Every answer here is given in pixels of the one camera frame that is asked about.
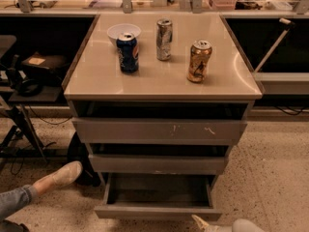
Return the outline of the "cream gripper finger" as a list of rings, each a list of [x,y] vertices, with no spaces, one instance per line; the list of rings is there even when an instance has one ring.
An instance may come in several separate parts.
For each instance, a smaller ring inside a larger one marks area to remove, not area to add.
[[[198,227],[204,232],[232,232],[232,228],[230,226],[210,225],[208,222],[196,215],[192,215],[192,218],[195,220]]]

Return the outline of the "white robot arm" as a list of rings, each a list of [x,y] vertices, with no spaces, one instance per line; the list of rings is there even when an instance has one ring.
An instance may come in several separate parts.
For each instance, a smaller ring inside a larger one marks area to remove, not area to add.
[[[192,218],[203,232],[266,232],[252,221],[243,218],[237,219],[231,226],[210,225],[196,215],[192,215]]]

